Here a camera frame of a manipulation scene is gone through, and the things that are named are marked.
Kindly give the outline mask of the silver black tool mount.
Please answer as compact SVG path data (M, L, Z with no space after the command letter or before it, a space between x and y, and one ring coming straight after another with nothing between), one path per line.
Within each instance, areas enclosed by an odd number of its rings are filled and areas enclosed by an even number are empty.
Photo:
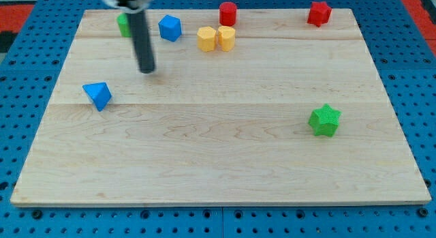
M102 0L107 6L127 14L136 14L147 9L153 0Z

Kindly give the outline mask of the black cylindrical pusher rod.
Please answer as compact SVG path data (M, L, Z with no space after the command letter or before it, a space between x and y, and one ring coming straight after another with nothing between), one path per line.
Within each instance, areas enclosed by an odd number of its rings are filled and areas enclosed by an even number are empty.
M155 71L155 58L145 11L127 14L138 69L143 74Z

